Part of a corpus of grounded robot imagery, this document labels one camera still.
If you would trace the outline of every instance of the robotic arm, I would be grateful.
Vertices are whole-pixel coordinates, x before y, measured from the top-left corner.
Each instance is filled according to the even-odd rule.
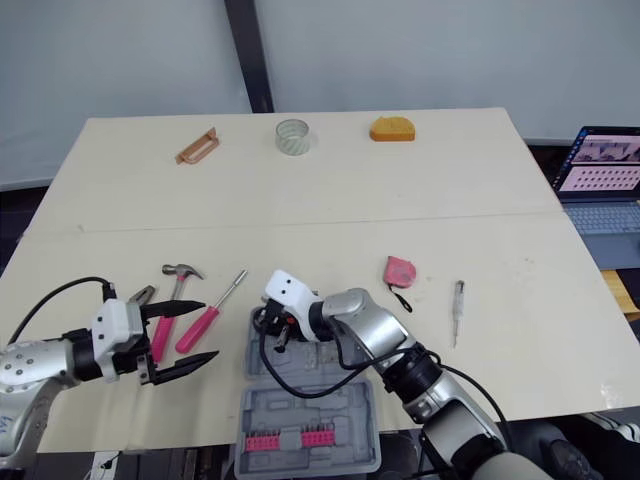
[[[265,291],[262,325],[278,333],[276,348],[284,348],[291,336],[333,341],[339,326],[371,360],[384,358],[373,366],[385,389],[395,392],[411,419],[422,424],[420,440],[436,468],[452,469],[458,475],[452,478],[474,480],[550,478],[524,457],[507,452],[491,418],[366,290],[354,288],[322,299],[277,270]]]
[[[178,300],[139,306],[110,298],[93,317],[91,330],[14,343],[0,351],[0,477],[32,464],[51,404],[62,390],[99,377],[113,382],[131,372],[138,373],[141,384],[159,385],[215,357],[218,352],[193,355],[163,370],[156,369],[151,357],[148,318],[174,317],[204,306]]]

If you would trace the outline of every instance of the laptop screen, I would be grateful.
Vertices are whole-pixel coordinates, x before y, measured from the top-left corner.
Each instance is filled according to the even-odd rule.
[[[560,198],[640,197],[640,128],[583,127],[553,188]]]

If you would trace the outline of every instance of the red-handled screwdriver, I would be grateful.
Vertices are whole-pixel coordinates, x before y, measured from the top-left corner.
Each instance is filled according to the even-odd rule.
[[[231,292],[235,290],[235,288],[240,285],[240,282],[244,280],[244,277],[247,276],[247,271],[243,270],[233,281],[231,286],[224,292],[224,295],[220,297],[220,300],[213,306],[207,308],[207,310],[200,315],[200,317],[193,322],[193,324],[189,327],[189,330],[185,332],[185,334],[178,340],[176,343],[176,352],[178,353],[189,353],[193,346],[196,344],[200,337],[204,335],[207,329],[211,326],[213,321],[220,315],[220,307],[225,302],[227,297],[231,295]]]

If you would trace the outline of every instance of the clear screwdriver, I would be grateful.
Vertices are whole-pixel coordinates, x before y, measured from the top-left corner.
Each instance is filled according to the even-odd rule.
[[[464,282],[462,280],[458,280],[456,282],[456,290],[453,294],[453,348],[456,348],[456,345],[458,344],[458,335],[460,334],[463,309]]]
[[[235,290],[235,288],[240,285],[240,282],[244,280],[244,277],[247,276],[247,270],[243,270],[233,281],[231,286],[227,289],[226,292],[220,297],[220,300],[216,302],[212,307],[207,308],[207,310],[200,315],[200,317],[193,322],[193,324],[189,327],[189,330],[185,332],[185,334],[178,340],[176,343],[176,352],[178,353],[189,353],[193,346],[197,343],[198,340],[204,335],[207,329],[211,326],[213,321],[220,315],[220,307],[225,302],[225,300],[231,295],[231,292]]]

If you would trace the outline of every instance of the hammer handle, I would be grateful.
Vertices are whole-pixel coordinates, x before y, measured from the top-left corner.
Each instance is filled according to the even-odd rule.
[[[153,340],[151,340],[151,356],[154,362],[162,361],[175,321],[174,317],[160,317],[158,320],[156,331],[153,333]]]

